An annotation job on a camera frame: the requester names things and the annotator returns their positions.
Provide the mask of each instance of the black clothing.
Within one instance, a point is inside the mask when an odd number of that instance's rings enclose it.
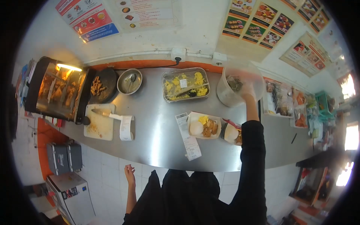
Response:
[[[238,190],[228,205],[220,201],[213,173],[169,170],[162,187],[156,171],[124,224],[266,224],[264,128],[258,121],[242,125],[242,161]]]

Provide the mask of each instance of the gray case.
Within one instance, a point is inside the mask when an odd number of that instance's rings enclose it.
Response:
[[[81,145],[68,144],[67,154],[69,159],[69,169],[71,172],[82,168]]]
[[[48,152],[49,167],[54,174],[60,175],[70,171],[68,150],[65,145],[47,144],[46,150]]]

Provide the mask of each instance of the knife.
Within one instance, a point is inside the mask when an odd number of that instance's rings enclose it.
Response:
[[[117,115],[117,114],[112,114],[110,109],[92,109],[91,111],[93,111],[96,114],[105,116],[105,117],[110,117],[116,120],[122,120],[123,116]]]

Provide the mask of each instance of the metal spoon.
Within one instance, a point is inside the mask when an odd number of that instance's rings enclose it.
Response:
[[[135,81],[135,79],[136,79],[136,74],[131,74],[131,77],[130,77],[130,84],[129,84],[129,87],[127,87],[127,90],[126,90],[126,93],[128,93],[129,92],[129,89],[130,89],[130,86],[131,86],[131,84]]]

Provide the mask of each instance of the white tile floor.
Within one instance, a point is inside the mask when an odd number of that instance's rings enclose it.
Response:
[[[96,214],[96,220],[91,224],[122,224],[126,210],[127,180],[124,167],[131,164],[135,167],[136,197],[141,196],[148,183],[151,171],[156,170],[160,185],[168,169],[140,163],[130,162],[102,153],[93,148],[82,146],[83,169],[78,174],[89,185],[90,197]],[[299,168],[295,164],[265,170],[265,197],[267,215],[272,215],[278,221],[298,202],[288,197],[294,187]],[[239,184],[240,172],[215,172],[220,184],[219,199],[230,203]]]

